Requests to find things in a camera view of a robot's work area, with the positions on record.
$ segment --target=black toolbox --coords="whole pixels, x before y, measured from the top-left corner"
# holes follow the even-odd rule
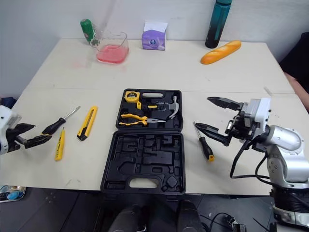
[[[126,93],[140,93],[142,108],[157,105],[161,110],[147,107],[137,108],[137,103],[127,102]],[[178,112],[169,118],[173,110],[169,104],[177,97]],[[139,121],[135,118],[122,118],[121,115],[134,114],[166,120],[159,123],[120,125]],[[185,194],[185,166],[182,94],[179,90],[126,89],[123,93],[116,121],[118,131],[113,134],[109,155],[106,161],[101,191],[104,193],[150,193],[164,195]],[[132,188],[133,179],[154,180],[156,188]]]

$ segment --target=purple tissue box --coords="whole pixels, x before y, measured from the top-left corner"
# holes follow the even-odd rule
[[[165,32],[157,30],[148,30],[141,36],[143,49],[148,50],[165,50]]]
[[[163,22],[146,21],[141,36],[143,49],[164,51],[167,26],[168,24]]]

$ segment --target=green bottle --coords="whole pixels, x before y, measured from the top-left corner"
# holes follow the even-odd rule
[[[99,44],[99,40],[96,38],[96,30],[92,22],[89,19],[83,19],[81,20],[81,27],[86,40],[92,46],[97,46]]]

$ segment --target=black screwdriver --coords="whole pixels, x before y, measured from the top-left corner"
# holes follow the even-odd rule
[[[71,113],[69,113],[67,116],[65,117],[61,117],[57,122],[55,122],[52,125],[49,125],[48,127],[45,128],[45,130],[43,130],[42,134],[49,134],[52,135],[53,133],[56,132],[56,130],[58,130],[58,128],[64,124],[66,122],[66,119],[68,119],[68,117],[70,117],[72,114],[74,114],[76,111],[78,111],[80,108],[80,106],[78,106],[75,110],[73,110]]]
[[[204,152],[206,159],[210,162],[214,161],[214,155],[213,155],[212,149],[210,148],[210,146],[208,146],[205,137],[202,137],[201,134],[199,133],[199,130],[195,126],[195,121],[193,121],[193,123],[194,123],[195,129],[198,132],[198,136],[199,136],[198,140],[202,144],[203,152]]]

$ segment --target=table surface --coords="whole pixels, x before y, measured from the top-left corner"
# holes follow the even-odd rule
[[[24,134],[36,136],[59,117],[81,106],[65,124],[64,157],[55,162],[60,130],[44,145],[20,149],[0,157],[0,183],[39,188],[99,190],[106,159],[116,131],[115,121],[126,88],[179,89],[183,93],[186,192],[268,195],[270,186],[255,179],[229,178],[231,163],[241,143],[229,147],[207,139],[216,161],[207,163],[198,143],[193,120],[224,132],[235,111],[207,100],[220,96],[235,101],[271,97],[269,124],[299,131],[309,139],[308,114],[294,94],[265,43],[243,43],[230,56],[211,65],[200,58],[209,51],[198,41],[167,41],[166,51],[142,50],[140,41],[129,41],[127,59],[118,65],[102,64],[95,52],[78,39],[61,39],[14,106],[21,122],[37,126]],[[76,134],[93,105],[98,113],[90,137]],[[235,174],[252,174],[263,154],[248,150],[239,159]],[[266,166],[260,174],[267,175]]]

